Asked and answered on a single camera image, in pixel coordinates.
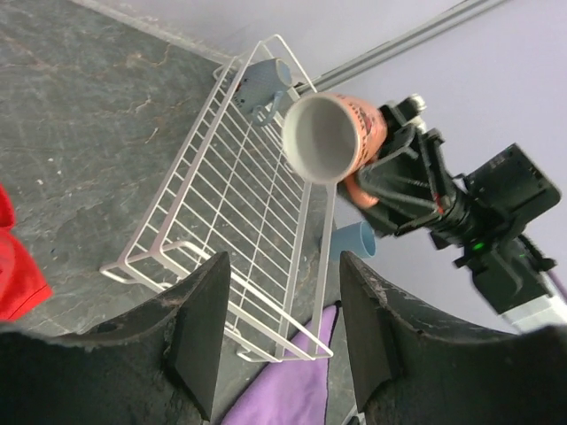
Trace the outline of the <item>light blue ceramic mug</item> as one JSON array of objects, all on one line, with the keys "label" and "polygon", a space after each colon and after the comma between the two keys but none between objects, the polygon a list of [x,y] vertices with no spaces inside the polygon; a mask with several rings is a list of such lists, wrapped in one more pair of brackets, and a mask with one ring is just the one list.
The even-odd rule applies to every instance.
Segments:
[{"label": "light blue ceramic mug", "polygon": [[291,87],[292,75],[287,63],[281,58],[271,58],[246,67],[232,100],[254,126],[265,127],[275,117]]}]

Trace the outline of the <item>salmon pink ceramic mug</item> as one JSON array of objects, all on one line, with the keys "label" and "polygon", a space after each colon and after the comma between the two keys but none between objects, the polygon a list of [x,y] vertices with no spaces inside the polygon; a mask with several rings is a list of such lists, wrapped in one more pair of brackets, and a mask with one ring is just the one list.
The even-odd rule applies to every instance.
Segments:
[{"label": "salmon pink ceramic mug", "polygon": [[285,114],[283,153],[307,182],[345,185],[361,209],[378,203],[355,181],[355,173],[377,160],[388,127],[377,107],[357,97],[315,93],[302,97]]}]

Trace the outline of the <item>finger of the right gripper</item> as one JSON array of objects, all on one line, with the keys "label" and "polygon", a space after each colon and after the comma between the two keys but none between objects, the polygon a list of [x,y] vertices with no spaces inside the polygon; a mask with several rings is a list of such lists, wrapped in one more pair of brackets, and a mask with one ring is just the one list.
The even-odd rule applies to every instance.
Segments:
[{"label": "finger of the right gripper", "polygon": [[377,160],[368,169],[370,177],[417,177],[419,150],[412,147],[416,139],[421,115],[420,104],[384,104],[379,108],[386,126],[387,136],[377,154]]},{"label": "finger of the right gripper", "polygon": [[374,206],[362,210],[381,235],[402,236],[439,218],[439,198],[428,176],[415,178],[382,167],[363,167],[354,181],[364,194],[377,199]]}]

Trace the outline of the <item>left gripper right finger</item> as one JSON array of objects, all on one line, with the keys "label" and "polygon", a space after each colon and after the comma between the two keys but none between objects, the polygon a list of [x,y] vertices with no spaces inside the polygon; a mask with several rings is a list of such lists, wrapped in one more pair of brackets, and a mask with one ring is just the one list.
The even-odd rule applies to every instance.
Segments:
[{"label": "left gripper right finger", "polygon": [[340,292],[356,403],[364,412],[490,412],[504,335],[391,284],[351,252]]}]

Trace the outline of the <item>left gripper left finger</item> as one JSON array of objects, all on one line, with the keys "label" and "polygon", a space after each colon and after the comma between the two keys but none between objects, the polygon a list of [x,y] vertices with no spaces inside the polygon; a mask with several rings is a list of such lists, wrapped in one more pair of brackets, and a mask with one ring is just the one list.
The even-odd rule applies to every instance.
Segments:
[{"label": "left gripper left finger", "polygon": [[113,343],[141,343],[161,335],[160,365],[201,417],[212,416],[228,311],[229,254],[221,252],[187,278],[141,305],[91,328]]}]

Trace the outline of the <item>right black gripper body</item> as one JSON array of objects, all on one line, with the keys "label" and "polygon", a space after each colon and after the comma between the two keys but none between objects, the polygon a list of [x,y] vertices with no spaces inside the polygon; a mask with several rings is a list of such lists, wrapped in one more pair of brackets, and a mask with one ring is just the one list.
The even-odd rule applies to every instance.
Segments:
[{"label": "right black gripper body", "polygon": [[[420,104],[418,96],[398,104]],[[417,127],[419,175],[428,176],[439,198],[439,218],[426,227],[439,248],[512,240],[555,207],[560,190],[524,150],[512,143],[469,174],[450,174],[437,129]]]}]

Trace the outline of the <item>blue plastic cup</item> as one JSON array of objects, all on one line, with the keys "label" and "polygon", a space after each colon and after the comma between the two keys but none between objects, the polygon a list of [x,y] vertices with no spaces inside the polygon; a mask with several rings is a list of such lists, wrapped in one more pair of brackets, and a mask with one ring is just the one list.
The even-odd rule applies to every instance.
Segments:
[{"label": "blue plastic cup", "polygon": [[361,259],[376,255],[376,239],[373,228],[367,221],[335,229],[330,237],[330,254],[333,261],[339,261],[343,251],[350,251]]}]

